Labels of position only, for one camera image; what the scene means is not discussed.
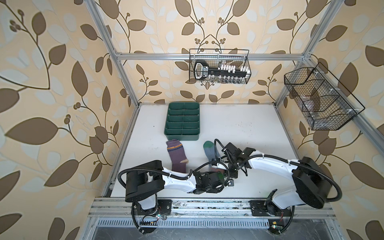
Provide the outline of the blue orange striped sock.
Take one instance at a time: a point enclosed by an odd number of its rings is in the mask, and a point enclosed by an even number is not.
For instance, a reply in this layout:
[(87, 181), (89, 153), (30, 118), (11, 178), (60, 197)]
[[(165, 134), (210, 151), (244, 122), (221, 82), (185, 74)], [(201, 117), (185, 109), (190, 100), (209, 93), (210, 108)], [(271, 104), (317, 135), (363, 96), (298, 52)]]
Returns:
[[(215, 148), (215, 144), (211, 141), (206, 141), (203, 145), (204, 152), (209, 162), (221, 161), (221, 156), (218, 150)], [(221, 169), (222, 165), (209, 165), (210, 172), (221, 172), (224, 173), (225, 170)]]

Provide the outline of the purple sock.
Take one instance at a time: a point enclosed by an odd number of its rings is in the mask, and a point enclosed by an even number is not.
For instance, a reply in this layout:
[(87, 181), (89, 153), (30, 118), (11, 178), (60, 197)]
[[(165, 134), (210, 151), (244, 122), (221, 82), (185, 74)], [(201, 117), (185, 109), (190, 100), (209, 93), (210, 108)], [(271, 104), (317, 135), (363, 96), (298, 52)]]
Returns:
[(169, 140), (166, 144), (172, 161), (172, 171), (186, 173), (189, 160), (186, 157), (182, 143), (179, 140)]

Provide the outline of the green compartment tray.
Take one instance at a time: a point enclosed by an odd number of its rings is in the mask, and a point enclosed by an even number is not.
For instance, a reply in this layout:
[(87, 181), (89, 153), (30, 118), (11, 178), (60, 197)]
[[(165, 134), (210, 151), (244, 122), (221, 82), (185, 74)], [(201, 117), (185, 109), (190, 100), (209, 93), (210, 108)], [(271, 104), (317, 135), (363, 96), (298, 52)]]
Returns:
[(164, 129), (164, 135), (169, 141), (197, 141), (201, 132), (200, 126), (199, 103), (169, 103)]

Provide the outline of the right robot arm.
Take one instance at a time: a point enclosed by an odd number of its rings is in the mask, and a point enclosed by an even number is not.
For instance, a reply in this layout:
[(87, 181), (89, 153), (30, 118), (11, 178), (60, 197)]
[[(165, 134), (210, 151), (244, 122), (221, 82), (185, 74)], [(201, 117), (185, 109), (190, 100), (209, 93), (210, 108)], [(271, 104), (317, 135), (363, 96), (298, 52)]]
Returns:
[(214, 140), (215, 164), (222, 165), (228, 179), (236, 179), (238, 172), (265, 171), (291, 182), (283, 189), (274, 189), (266, 198), (266, 205), (278, 209), (308, 205), (321, 209), (325, 203), (341, 200), (341, 187), (329, 177), (311, 158), (290, 160), (264, 154), (253, 148), (240, 150), (232, 143), (223, 145)]

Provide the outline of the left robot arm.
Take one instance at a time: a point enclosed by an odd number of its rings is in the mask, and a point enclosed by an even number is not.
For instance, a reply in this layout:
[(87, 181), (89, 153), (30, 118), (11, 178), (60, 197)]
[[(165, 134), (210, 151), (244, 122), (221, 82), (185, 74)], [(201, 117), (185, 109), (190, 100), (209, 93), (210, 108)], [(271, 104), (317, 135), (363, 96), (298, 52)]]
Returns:
[(207, 162), (189, 173), (164, 168), (160, 160), (122, 170), (117, 181), (125, 189), (125, 201), (143, 211), (159, 209), (157, 194), (165, 189), (187, 194), (218, 194), (234, 186), (229, 168), (221, 162)]

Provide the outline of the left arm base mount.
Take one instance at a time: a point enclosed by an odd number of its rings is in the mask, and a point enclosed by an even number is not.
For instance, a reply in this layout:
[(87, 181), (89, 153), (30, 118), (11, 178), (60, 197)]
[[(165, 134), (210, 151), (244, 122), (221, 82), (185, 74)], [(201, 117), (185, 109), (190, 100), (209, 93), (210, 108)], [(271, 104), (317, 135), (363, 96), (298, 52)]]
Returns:
[(133, 208), (139, 216), (157, 214), (160, 214), (161, 216), (169, 215), (172, 210), (172, 200), (158, 200), (157, 197), (150, 197), (139, 201), (138, 203), (133, 203)]

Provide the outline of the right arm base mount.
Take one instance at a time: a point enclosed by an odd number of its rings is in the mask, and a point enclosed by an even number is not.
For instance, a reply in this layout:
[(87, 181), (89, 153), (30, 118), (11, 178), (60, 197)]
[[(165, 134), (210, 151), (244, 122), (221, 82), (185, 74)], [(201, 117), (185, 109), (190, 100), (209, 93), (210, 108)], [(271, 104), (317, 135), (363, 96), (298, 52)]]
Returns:
[(280, 209), (272, 202), (266, 203), (264, 200), (251, 200), (249, 201), (253, 217), (290, 217), (292, 211), (290, 208)]

